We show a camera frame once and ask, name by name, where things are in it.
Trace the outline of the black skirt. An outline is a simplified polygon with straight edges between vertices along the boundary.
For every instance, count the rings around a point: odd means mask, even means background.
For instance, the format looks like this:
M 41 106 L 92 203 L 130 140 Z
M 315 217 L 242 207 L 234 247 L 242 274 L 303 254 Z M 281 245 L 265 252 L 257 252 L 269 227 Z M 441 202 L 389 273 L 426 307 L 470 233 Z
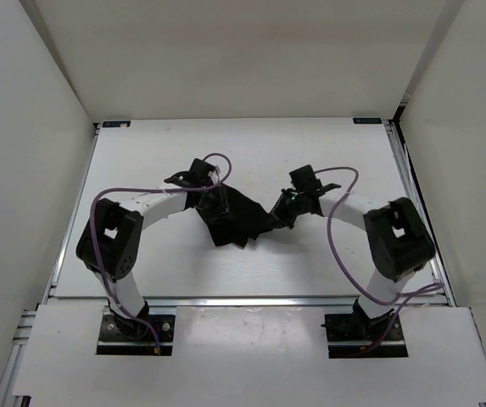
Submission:
M 229 211 L 220 219 L 203 219 L 216 247 L 235 244 L 244 248 L 249 240 L 275 230 L 276 222 L 264 208 L 233 187 L 226 186 Z M 203 192 L 187 194 L 186 209 L 196 209 Z

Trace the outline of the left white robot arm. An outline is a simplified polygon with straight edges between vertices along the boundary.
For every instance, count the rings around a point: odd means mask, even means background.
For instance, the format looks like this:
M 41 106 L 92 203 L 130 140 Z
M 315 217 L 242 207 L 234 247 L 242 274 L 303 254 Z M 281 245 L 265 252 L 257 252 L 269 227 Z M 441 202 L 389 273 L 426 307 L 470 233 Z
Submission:
M 145 300 L 132 274 L 142 232 L 224 190 L 221 184 L 195 188 L 163 184 L 156 189 L 109 188 L 93 199 L 75 253 L 101 282 L 111 311 L 121 317 L 121 331 L 130 339 L 145 336 L 149 328 L 143 314 Z

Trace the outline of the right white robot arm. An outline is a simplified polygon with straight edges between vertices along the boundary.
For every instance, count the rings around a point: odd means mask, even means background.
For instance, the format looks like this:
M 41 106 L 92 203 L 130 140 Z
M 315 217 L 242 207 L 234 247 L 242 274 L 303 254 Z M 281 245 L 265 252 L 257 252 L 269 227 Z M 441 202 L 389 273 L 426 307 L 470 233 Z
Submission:
M 355 334 L 375 337 L 383 328 L 383 317 L 390 314 L 407 282 L 436 254 L 422 218 L 406 197 L 393 201 L 373 200 L 344 189 L 329 192 L 282 191 L 271 210 L 281 227 L 292 229 L 301 215 L 327 219 L 327 240 L 338 267 L 360 293 L 352 318 Z M 332 222 L 340 220 L 366 233 L 375 266 L 366 287 L 350 275 L 342 262 L 332 234 Z

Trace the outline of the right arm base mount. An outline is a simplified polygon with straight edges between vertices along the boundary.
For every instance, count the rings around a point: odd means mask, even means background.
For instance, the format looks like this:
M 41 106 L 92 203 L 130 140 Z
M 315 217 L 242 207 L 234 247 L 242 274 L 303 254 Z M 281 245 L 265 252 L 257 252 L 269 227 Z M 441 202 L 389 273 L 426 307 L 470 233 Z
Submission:
M 409 356 L 399 317 L 363 321 L 351 314 L 325 314 L 321 325 L 326 331 L 328 358 L 397 359 Z

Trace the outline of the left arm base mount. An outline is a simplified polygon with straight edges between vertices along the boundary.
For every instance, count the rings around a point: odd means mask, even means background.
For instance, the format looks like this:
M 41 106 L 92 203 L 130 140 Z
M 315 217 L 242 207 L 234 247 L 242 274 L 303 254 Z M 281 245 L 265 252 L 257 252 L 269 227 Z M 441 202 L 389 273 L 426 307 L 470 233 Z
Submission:
M 103 312 L 98 331 L 97 355 L 114 356 L 171 356 L 176 326 L 176 316 L 149 313 L 148 322 L 158 336 L 143 324 L 130 321 L 123 327 L 121 319 L 108 309 Z

